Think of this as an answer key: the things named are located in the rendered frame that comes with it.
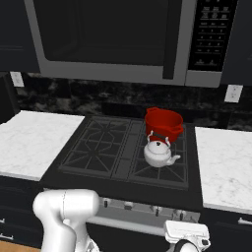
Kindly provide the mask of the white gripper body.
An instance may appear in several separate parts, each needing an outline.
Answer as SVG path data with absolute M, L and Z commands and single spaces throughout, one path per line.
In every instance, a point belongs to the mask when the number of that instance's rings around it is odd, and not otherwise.
M 169 243 L 189 239 L 196 246 L 210 246 L 210 234 L 204 224 L 167 220 L 164 223 L 164 237 Z

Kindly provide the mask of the white kettle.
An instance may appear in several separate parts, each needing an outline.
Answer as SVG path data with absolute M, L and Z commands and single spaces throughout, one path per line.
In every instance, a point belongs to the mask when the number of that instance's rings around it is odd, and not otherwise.
M 161 168 L 173 165 L 180 159 L 180 155 L 173 156 L 171 154 L 168 137 L 151 131 L 147 137 L 147 141 L 144 147 L 144 158 L 150 166 Z

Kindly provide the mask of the black stove with oven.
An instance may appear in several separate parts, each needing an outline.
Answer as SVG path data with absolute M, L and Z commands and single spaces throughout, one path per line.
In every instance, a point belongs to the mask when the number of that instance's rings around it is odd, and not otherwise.
M 203 210 L 195 128 L 183 132 L 171 144 L 180 155 L 173 165 L 157 168 L 144 158 L 147 144 L 142 119 L 87 116 L 40 179 L 46 189 L 90 189 L 97 192 L 102 209 L 124 209 L 154 217 L 155 226 L 167 220 L 199 221 Z M 108 207 L 103 206 L 108 199 Z M 162 207 L 157 217 L 151 206 Z M 180 220 L 175 210 L 186 212 Z

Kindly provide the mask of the dark base cabinet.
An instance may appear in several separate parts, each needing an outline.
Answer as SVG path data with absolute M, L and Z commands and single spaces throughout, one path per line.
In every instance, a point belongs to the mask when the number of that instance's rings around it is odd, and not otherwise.
M 0 233 L 14 240 L 0 240 L 40 248 L 43 228 L 34 215 L 32 203 L 42 191 L 37 181 L 0 175 Z
M 252 225 L 238 224 L 239 218 L 252 221 L 252 215 L 203 210 L 199 223 L 209 229 L 211 246 L 207 252 L 252 252 Z

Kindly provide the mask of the black oven door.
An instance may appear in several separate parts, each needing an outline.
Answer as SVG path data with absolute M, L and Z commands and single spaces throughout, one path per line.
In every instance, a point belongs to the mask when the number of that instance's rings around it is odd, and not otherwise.
M 166 252 L 164 237 L 105 225 L 87 223 L 87 230 L 101 252 Z

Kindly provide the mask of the red pot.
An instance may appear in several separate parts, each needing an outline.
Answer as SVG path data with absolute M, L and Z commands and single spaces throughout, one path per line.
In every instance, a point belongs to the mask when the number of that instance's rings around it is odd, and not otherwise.
M 165 141 L 168 138 L 170 143 L 175 142 L 183 132 L 183 118 L 172 110 L 149 107 L 145 115 L 146 135 L 151 132 L 151 141 Z

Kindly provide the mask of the silver microwave oven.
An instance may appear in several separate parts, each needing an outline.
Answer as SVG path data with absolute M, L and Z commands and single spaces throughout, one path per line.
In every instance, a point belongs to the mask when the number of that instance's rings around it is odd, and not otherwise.
M 231 34 L 237 0 L 197 0 L 185 87 L 216 88 Z

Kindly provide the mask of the black microwave door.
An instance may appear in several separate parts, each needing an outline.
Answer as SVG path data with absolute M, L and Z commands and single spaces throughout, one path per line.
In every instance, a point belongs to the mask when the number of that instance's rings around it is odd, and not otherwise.
M 182 0 L 174 78 L 162 77 L 168 0 L 25 0 L 43 77 L 183 86 L 197 0 Z

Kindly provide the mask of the white wall outlet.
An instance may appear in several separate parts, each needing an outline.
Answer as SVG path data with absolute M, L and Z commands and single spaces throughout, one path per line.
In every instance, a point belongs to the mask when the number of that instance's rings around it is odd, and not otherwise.
M 10 75 L 15 87 L 23 88 L 25 86 L 20 72 L 11 72 Z
M 233 103 L 238 103 L 241 93 L 242 93 L 242 86 L 238 85 L 228 85 L 227 90 L 225 93 L 225 102 L 233 102 Z

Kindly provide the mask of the dark wall cupboard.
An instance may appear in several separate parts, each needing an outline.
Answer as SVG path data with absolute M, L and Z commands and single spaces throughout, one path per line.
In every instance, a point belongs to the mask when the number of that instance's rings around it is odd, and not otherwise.
M 252 87 L 252 0 L 238 0 L 220 82 Z
M 25 0 L 0 0 L 0 72 L 40 72 Z

